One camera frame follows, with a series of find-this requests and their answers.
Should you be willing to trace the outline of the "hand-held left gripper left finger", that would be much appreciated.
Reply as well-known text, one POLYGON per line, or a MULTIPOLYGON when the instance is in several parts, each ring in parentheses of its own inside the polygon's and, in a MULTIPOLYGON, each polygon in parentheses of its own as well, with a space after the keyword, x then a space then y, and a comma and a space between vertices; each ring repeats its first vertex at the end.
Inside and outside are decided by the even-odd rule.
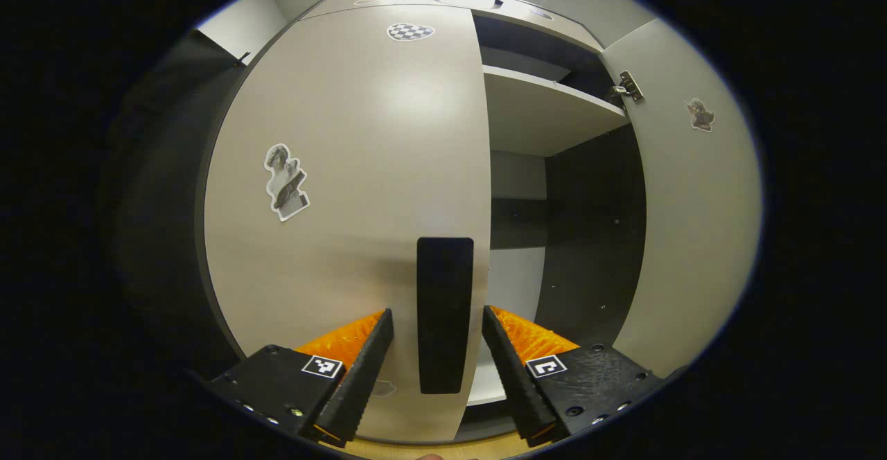
POLYGON ((267 344, 208 381, 216 399, 291 440, 343 448, 354 440, 394 338, 391 309, 350 330, 357 343, 352 363, 319 349, 301 352, 267 344))

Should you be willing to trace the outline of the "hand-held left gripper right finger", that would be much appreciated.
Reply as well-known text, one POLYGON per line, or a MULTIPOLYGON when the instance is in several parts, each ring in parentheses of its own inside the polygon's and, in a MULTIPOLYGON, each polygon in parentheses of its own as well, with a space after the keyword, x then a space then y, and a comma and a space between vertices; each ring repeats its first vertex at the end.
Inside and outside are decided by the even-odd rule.
POLYGON ((482 318, 508 412, 529 447, 598 430, 668 381, 608 344, 580 346, 497 306, 482 318))

